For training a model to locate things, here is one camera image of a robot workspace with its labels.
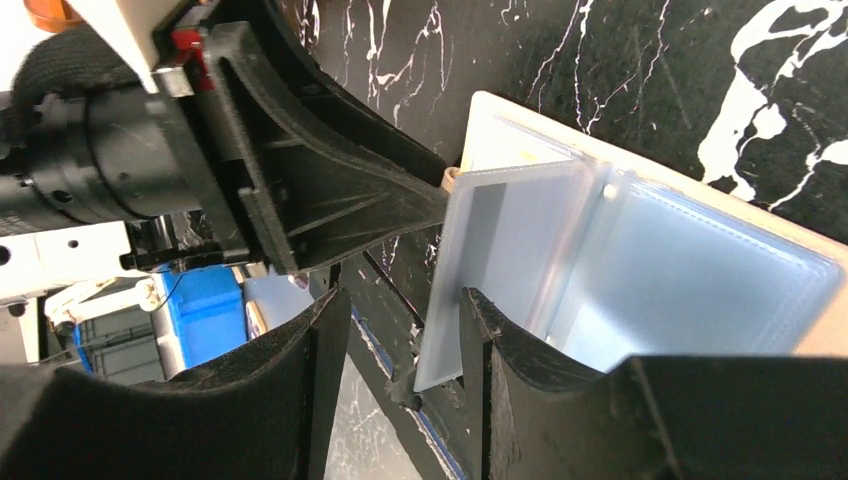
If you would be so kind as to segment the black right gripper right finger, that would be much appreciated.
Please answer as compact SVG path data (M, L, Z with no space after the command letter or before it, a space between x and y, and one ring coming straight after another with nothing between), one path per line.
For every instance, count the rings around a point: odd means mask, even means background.
M602 373L460 300L475 479L843 479L847 363L633 356Z

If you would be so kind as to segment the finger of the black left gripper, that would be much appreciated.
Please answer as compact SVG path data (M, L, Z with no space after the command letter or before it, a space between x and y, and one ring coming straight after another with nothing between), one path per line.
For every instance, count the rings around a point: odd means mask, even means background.
M217 1L204 27L223 175L278 271L441 222L444 162L326 75L276 4Z

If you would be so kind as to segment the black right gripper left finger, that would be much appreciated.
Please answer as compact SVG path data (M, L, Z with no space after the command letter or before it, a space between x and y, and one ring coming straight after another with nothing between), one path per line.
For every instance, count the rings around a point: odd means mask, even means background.
M294 319L165 382L1 369L5 479L320 479L351 322L334 288Z

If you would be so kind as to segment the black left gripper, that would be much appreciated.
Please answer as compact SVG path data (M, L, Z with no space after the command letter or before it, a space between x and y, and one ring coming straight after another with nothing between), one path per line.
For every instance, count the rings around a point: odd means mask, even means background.
M246 242L176 101L89 26L34 46L1 95L1 232L122 222L124 265L233 264Z

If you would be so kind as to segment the beige leather card holder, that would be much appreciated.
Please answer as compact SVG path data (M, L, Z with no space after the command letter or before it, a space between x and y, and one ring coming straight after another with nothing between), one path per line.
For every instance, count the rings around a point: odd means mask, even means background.
M460 292L607 371L847 353L847 248L494 94L471 100L414 381L462 372Z

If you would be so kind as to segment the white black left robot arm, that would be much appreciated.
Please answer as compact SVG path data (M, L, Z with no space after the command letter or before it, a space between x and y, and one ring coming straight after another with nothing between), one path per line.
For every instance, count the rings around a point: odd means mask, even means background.
M336 264L438 223L444 162L274 1L29 1L1 95L1 301L163 270Z

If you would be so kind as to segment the blue plastic bin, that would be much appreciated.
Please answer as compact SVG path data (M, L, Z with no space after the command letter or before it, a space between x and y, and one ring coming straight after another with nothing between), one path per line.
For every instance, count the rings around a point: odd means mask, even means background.
M248 341L243 292L225 266L161 275L184 364L193 368Z

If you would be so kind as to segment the orange wooden shelf rack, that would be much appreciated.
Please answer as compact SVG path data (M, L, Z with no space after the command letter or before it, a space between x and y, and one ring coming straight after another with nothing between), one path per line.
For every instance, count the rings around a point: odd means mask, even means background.
M24 0L23 5L31 23L49 33L60 33L83 22L66 0Z

